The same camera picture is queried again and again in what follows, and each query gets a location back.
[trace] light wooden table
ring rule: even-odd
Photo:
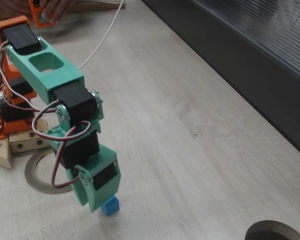
[[[36,32],[79,66],[113,16]],[[118,153],[120,212],[33,190],[30,154],[19,155],[13,170],[0,166],[0,240],[243,240],[262,220],[300,232],[300,153],[142,2],[127,4],[82,71],[103,98],[100,142]],[[39,166],[47,181],[53,160]]]

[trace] black panel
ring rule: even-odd
[[[19,55],[29,55],[42,50],[39,40],[26,23],[6,27],[1,34],[2,41],[8,39]]]
[[[14,91],[21,95],[29,94],[34,90],[22,76],[12,80],[10,86]]]
[[[16,106],[23,109],[30,108],[26,102],[20,103]],[[0,111],[6,123],[31,118],[34,116],[32,111],[24,111],[10,107],[3,99],[0,99]]]
[[[54,96],[66,107],[70,116],[70,125],[88,120],[97,112],[97,101],[78,81],[64,85],[52,91]]]
[[[143,0],[300,151],[300,72],[197,0]]]
[[[114,176],[117,175],[115,163],[111,163],[101,172],[93,177],[93,185],[96,190],[100,189],[108,181],[110,181]]]
[[[60,163],[65,169],[81,164],[100,151],[97,132],[66,146],[61,154]]]

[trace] robotic arm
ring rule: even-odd
[[[89,92],[78,68],[35,36],[25,16],[0,22],[0,71],[4,92],[0,109],[8,109],[7,113],[1,110],[4,129],[8,117],[18,131],[32,126],[56,154],[52,185],[61,188],[71,184],[82,206],[89,203],[91,212],[101,207],[118,192],[121,173],[117,154],[98,141],[99,121],[104,118],[98,92]],[[37,95],[47,104],[44,109],[31,105]],[[55,112],[59,125],[42,133],[35,128],[45,112]],[[69,182],[55,185],[59,162]]]

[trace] finger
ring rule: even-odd
[[[65,7],[64,11],[60,14],[59,18],[57,18],[56,22],[60,22],[68,13],[68,11],[76,4],[77,0],[71,0],[67,6]]]
[[[41,17],[44,19],[47,19],[49,17],[50,12],[54,7],[58,4],[58,0],[49,0],[48,3],[46,4],[44,10],[41,13]]]
[[[60,15],[65,11],[65,9],[69,3],[70,3],[69,0],[60,0],[53,15],[51,16],[51,19],[50,19],[51,23],[54,24],[56,22],[56,20],[59,19]]]

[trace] wooden base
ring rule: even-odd
[[[9,147],[9,138],[0,140],[0,165],[12,169],[12,154]]]
[[[48,130],[48,123],[39,119],[37,127],[40,132]],[[49,147],[48,142],[35,135],[32,130],[20,131],[9,134],[5,139],[0,140],[0,165],[12,169],[12,154],[23,153]]]
[[[48,130],[47,121],[39,119],[36,128],[40,132],[45,132]],[[50,146],[45,139],[35,135],[32,130],[9,134],[9,144],[13,154],[47,148]]]
[[[109,2],[120,2],[118,0],[109,0]],[[93,11],[102,11],[102,10],[112,10],[117,9],[119,7],[118,4],[111,3],[103,3],[103,2],[88,2],[88,1],[78,1],[69,11],[69,13],[84,13],[84,12],[93,12]],[[0,13],[0,20],[6,19]]]

